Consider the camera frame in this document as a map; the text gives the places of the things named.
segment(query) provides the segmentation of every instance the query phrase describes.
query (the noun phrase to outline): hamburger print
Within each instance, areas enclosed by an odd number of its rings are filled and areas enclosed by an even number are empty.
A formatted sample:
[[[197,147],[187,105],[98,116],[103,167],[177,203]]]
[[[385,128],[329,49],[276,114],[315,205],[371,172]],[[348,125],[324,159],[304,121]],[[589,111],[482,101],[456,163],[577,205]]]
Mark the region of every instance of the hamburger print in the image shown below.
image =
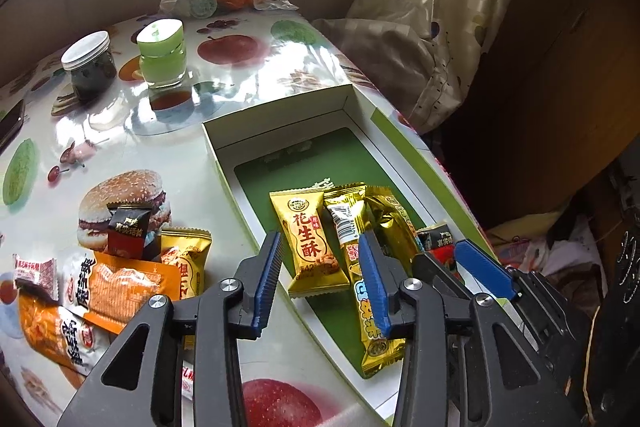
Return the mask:
[[[96,185],[82,198],[78,212],[78,243],[82,247],[106,250],[111,219],[107,205],[114,203],[150,203],[149,232],[157,232],[171,222],[171,207],[160,174],[148,170],[123,172]]]

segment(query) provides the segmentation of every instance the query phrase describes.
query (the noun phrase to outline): mobile phone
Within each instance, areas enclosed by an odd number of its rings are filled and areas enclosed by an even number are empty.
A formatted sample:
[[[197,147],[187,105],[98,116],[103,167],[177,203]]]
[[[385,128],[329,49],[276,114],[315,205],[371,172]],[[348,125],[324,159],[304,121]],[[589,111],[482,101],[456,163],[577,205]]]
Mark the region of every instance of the mobile phone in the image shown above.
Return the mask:
[[[9,145],[24,123],[24,100],[14,105],[4,118],[0,120],[0,153]]]

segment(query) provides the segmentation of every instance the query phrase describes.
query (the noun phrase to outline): barcode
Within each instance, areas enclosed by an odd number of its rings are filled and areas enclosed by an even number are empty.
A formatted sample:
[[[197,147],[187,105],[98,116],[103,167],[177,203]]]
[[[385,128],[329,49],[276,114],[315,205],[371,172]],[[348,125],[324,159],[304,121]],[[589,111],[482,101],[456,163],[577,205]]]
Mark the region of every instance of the barcode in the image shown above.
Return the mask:
[[[348,241],[356,240],[360,234],[356,229],[356,224],[351,214],[351,207],[348,204],[329,204],[327,205],[331,217],[335,223],[335,231],[338,233],[338,241],[340,245],[344,245]]]

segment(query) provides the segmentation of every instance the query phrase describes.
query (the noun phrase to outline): green jar lid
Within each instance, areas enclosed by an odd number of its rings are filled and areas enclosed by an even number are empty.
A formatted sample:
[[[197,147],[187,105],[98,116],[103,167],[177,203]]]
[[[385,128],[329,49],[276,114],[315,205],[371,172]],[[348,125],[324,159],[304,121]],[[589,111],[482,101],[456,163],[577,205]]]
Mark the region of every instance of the green jar lid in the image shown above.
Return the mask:
[[[184,40],[182,21],[160,19],[138,33],[140,54],[145,57],[164,57],[176,49]]]

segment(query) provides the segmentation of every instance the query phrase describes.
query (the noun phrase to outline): open gift box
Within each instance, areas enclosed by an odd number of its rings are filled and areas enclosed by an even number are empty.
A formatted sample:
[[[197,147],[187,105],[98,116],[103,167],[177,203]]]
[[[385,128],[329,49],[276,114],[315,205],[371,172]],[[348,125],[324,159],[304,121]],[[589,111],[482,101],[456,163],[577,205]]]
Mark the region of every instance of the open gift box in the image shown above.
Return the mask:
[[[269,192],[310,187],[330,178],[335,185],[365,182],[388,186],[415,228],[445,221],[455,240],[468,238],[487,254],[488,242],[446,172],[409,127],[387,118],[353,84],[327,87],[249,107],[203,124],[209,152],[239,219],[259,245],[279,229]],[[332,250],[340,248],[330,219],[322,218]],[[290,250],[280,283],[292,281]],[[478,283],[460,267],[466,285]],[[401,362],[364,378],[364,346],[351,292],[292,299],[291,305],[329,360],[386,419],[394,413]]]

